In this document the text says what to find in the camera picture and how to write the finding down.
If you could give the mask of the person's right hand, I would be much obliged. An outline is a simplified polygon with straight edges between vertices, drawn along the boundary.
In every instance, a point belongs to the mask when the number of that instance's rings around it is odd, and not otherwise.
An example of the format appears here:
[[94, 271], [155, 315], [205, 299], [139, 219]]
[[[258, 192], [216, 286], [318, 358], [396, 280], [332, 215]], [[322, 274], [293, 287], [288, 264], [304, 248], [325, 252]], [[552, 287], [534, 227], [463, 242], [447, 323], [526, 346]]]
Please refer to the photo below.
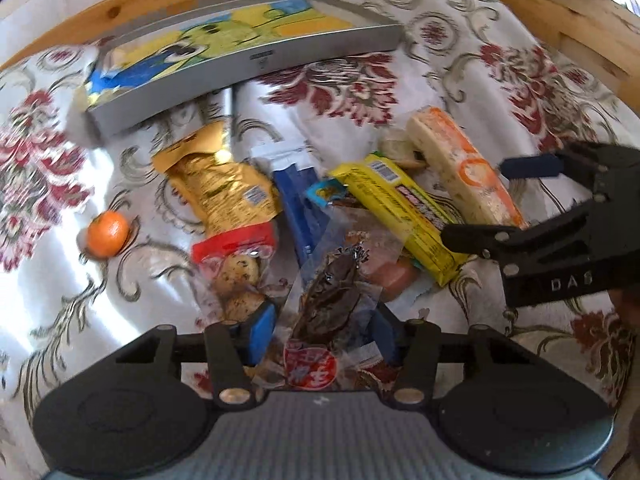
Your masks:
[[616, 328], [614, 342], [622, 356], [631, 362], [639, 333], [639, 286], [612, 289], [608, 291], [608, 296], [618, 317], [614, 323]]

